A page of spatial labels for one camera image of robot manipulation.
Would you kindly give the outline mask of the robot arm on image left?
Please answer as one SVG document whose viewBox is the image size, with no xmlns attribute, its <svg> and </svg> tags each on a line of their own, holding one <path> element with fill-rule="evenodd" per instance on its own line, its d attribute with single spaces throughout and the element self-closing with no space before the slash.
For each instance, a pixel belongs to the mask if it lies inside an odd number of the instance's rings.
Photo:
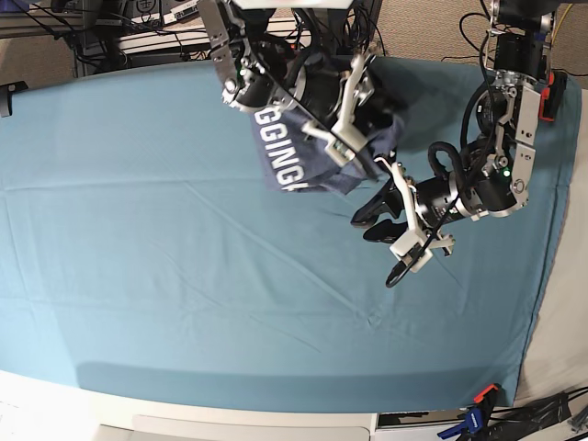
<svg viewBox="0 0 588 441">
<path fill-rule="evenodd" d="M 399 103 L 373 72 L 386 51 L 369 1 L 199 1 L 222 99 L 257 120 L 278 170 L 296 152 L 373 179 L 393 161 Z M 301 146 L 295 148 L 295 142 Z"/>
</svg>

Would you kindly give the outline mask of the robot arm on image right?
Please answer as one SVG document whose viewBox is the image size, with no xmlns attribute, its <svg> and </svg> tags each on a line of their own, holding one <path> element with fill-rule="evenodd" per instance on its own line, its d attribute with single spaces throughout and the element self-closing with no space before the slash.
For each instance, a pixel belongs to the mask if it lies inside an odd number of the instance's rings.
<svg viewBox="0 0 588 441">
<path fill-rule="evenodd" d="M 483 80 L 469 99 L 459 146 L 437 141 L 427 151 L 433 177 L 414 183 L 397 163 L 390 179 L 351 220 L 369 242 L 387 243 L 400 259 L 428 249 L 452 251 L 443 225 L 483 216 L 507 217 L 528 201 L 540 120 L 556 75 L 550 50 L 556 1 L 493 1 L 478 51 Z"/>
</svg>

